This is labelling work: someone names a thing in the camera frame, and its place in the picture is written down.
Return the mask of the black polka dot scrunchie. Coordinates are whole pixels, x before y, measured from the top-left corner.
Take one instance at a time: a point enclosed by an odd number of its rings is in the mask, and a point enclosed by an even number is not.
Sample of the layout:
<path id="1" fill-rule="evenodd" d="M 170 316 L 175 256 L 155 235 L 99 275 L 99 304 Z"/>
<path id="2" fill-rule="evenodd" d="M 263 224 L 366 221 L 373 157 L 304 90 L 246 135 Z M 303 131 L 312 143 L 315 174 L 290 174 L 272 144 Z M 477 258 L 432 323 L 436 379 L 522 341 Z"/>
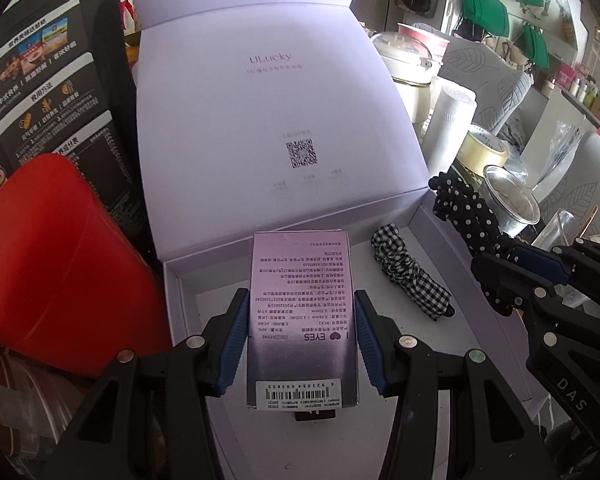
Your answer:
<path id="1" fill-rule="evenodd" d="M 520 272 L 513 259 L 514 240 L 500 231 L 498 219 L 479 192 L 455 172 L 440 172 L 428 186 L 436 194 L 432 211 L 463 240 L 471 255 L 471 273 L 486 301 L 499 315 L 511 316 L 516 292 L 505 281 Z"/>

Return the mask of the black white gingham scrunchie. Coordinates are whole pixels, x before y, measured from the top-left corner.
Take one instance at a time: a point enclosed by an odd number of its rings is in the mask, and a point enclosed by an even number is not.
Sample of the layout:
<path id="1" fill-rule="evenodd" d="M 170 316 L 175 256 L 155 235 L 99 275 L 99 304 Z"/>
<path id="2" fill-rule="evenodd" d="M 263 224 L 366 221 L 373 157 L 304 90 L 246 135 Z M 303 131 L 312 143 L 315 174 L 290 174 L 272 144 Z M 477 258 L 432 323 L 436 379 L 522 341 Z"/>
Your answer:
<path id="1" fill-rule="evenodd" d="M 399 286 L 433 321 L 452 318 L 452 295 L 438 284 L 410 254 L 398 227 L 389 223 L 370 238 L 374 258 L 392 284 Z"/>

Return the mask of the lavender contact lens box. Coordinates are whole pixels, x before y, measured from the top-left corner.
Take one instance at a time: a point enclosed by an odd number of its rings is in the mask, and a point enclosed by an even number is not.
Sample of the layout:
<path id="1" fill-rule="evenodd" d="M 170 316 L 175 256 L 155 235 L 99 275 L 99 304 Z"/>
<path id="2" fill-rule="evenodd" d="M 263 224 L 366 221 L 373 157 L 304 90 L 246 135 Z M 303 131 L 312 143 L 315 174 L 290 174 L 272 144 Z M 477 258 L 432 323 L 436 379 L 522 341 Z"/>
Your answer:
<path id="1" fill-rule="evenodd" d="M 247 403 L 273 412 L 358 404 L 346 232 L 279 231 L 253 237 Z"/>

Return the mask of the slim black cosmetic box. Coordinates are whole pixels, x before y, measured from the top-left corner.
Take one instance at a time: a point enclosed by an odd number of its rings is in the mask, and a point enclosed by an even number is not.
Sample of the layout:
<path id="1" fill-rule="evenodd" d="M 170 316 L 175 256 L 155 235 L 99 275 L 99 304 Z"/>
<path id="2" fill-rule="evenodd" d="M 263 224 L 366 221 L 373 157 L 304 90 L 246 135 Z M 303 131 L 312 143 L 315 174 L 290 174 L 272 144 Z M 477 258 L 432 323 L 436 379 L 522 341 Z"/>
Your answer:
<path id="1" fill-rule="evenodd" d="M 312 410 L 294 412 L 296 422 L 318 422 L 319 420 L 329 420 L 336 417 L 335 410 Z"/>

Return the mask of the glass with gold spoon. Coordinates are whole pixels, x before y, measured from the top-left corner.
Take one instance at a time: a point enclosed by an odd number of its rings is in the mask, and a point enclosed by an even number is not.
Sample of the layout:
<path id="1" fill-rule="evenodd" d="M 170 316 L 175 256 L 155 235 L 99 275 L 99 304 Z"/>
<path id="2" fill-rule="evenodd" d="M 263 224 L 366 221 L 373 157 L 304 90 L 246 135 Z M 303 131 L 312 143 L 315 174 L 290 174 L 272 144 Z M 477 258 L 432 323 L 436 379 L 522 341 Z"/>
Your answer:
<path id="1" fill-rule="evenodd" d="M 599 210 L 594 205 L 579 219 L 568 210 L 558 209 L 532 245 L 547 252 L 557 246 L 570 246 L 586 232 Z"/>

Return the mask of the metal tin cup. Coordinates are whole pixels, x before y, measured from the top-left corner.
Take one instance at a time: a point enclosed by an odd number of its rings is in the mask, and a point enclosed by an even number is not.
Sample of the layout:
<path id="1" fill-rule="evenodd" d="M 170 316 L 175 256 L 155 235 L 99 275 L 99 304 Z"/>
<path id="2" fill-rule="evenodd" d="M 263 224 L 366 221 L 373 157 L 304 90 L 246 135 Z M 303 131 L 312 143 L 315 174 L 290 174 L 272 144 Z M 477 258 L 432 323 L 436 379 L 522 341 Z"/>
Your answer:
<path id="1" fill-rule="evenodd" d="M 516 237 L 541 219 L 540 207 L 532 192 L 503 167 L 483 168 L 479 194 L 494 213 L 500 231 Z"/>

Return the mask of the black labelled clear jar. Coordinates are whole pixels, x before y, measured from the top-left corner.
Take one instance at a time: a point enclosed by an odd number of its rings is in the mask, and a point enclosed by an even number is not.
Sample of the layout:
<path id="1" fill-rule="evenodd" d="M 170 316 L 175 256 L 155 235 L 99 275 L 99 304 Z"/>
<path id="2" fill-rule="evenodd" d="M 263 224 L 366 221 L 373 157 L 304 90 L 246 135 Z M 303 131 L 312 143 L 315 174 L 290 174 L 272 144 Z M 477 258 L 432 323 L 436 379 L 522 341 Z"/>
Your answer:
<path id="1" fill-rule="evenodd" d="M 64 376 L 0 344 L 0 449 L 17 474 L 42 474 L 83 398 Z"/>

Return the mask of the tape roll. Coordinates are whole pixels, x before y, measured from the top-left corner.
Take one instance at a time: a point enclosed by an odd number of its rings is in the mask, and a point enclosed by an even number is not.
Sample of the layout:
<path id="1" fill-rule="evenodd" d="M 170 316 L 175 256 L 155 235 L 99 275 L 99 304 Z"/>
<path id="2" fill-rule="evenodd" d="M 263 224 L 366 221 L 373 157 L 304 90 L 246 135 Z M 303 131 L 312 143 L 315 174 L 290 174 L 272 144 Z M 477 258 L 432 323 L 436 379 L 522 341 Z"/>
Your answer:
<path id="1" fill-rule="evenodd" d="M 460 164 L 478 177 L 483 176 L 486 166 L 503 167 L 508 158 L 509 150 L 506 144 L 478 125 L 469 127 L 456 155 Z"/>

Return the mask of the red cylindrical canister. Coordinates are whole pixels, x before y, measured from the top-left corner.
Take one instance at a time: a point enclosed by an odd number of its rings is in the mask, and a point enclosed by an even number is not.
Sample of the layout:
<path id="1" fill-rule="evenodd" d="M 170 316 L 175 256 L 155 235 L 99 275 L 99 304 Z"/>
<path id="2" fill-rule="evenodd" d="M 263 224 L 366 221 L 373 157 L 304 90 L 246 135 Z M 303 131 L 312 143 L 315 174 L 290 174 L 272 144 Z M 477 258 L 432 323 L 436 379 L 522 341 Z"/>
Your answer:
<path id="1" fill-rule="evenodd" d="M 60 155 L 0 191 L 0 344 L 87 377 L 124 349 L 172 346 L 161 282 Z"/>

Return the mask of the white cylindrical tube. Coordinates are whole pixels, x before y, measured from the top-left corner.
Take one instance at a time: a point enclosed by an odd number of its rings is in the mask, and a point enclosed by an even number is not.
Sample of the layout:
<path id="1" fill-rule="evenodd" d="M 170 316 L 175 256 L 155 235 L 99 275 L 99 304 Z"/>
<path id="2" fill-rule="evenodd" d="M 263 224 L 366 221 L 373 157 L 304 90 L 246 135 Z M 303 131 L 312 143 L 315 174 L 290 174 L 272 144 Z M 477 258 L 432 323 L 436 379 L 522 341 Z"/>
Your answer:
<path id="1" fill-rule="evenodd" d="M 429 177 L 447 172 L 462 146 L 477 108 L 475 92 L 443 81 L 429 126 L 422 139 Z"/>

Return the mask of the grey leaf pattern chair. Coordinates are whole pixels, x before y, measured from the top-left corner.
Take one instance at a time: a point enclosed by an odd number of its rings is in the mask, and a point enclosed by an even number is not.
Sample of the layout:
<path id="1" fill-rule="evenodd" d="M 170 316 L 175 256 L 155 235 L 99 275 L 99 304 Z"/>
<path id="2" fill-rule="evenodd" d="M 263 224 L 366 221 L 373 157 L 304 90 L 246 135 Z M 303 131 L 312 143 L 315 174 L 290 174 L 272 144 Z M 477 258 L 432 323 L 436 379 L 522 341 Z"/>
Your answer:
<path id="1" fill-rule="evenodd" d="M 474 92 L 477 108 L 472 122 L 498 133 L 528 94 L 530 77 L 480 42 L 445 35 L 424 23 L 415 27 L 449 41 L 439 75 Z"/>

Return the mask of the green tote bag lower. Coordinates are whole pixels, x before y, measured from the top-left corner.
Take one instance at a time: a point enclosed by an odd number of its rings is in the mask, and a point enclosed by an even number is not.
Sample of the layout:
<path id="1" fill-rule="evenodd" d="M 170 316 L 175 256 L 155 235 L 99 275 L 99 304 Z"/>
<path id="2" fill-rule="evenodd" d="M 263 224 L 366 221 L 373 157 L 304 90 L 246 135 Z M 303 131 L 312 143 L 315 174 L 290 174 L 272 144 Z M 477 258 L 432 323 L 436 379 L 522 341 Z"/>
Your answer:
<path id="1" fill-rule="evenodd" d="M 550 58 L 543 33 L 530 24 L 522 28 L 522 42 L 524 43 L 524 56 L 539 68 L 549 68 Z"/>

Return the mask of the white electric cooker pot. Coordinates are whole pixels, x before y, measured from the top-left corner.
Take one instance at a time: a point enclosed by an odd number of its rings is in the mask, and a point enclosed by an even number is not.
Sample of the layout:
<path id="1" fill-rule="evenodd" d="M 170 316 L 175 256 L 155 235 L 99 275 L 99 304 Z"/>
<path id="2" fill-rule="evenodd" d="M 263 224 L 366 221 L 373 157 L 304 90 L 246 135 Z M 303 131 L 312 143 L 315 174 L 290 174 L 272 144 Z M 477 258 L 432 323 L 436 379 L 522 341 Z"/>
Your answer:
<path id="1" fill-rule="evenodd" d="M 417 37 L 400 32 L 378 32 L 370 38 L 385 63 L 414 126 L 422 125 L 430 110 L 430 86 L 442 61 Z"/>

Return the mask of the green tote bag left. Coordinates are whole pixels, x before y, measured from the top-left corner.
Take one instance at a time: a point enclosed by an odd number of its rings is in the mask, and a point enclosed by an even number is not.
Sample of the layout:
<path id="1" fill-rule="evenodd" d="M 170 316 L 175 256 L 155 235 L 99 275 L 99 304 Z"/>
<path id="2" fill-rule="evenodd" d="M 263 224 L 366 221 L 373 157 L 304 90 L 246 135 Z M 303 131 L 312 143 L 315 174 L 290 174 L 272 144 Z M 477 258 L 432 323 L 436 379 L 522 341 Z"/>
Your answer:
<path id="1" fill-rule="evenodd" d="M 460 38 L 480 42 L 486 36 L 509 35 L 509 17 L 501 0 L 460 0 L 460 20 L 454 32 Z"/>

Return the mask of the black food pouch bag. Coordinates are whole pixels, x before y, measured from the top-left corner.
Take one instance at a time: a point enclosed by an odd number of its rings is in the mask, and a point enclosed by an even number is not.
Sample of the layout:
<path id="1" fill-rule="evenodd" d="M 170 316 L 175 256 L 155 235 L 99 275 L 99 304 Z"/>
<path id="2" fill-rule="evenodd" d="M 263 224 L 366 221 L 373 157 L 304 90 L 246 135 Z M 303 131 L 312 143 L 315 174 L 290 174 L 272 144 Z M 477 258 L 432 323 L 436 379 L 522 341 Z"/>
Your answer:
<path id="1" fill-rule="evenodd" d="M 110 216 L 140 210 L 135 105 L 119 0 L 17 0 L 0 17 L 0 189 L 44 154 L 70 159 Z"/>

